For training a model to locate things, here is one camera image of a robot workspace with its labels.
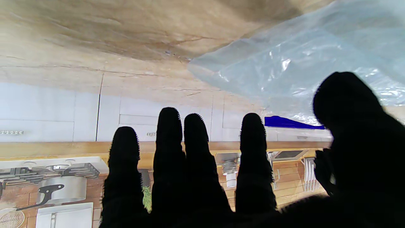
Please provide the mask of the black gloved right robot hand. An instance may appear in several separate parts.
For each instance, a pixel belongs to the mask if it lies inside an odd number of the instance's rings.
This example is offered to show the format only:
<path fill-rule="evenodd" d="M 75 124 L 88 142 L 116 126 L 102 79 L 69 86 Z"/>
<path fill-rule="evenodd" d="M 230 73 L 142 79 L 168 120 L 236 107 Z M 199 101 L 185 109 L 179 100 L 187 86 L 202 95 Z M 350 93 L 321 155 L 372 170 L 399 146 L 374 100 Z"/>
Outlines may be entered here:
<path fill-rule="evenodd" d="M 316 151 L 315 177 L 327 196 L 310 196 L 278 211 L 267 159 L 266 131 L 256 113 L 244 116 L 233 212 L 220 185 L 203 119 L 181 124 L 163 108 L 153 161 L 152 211 L 143 205 L 140 147 L 119 127 L 109 152 L 101 228 L 403 228 L 404 125 L 389 115 L 352 72 L 335 72 L 313 98 L 317 120 L 332 134 Z"/>

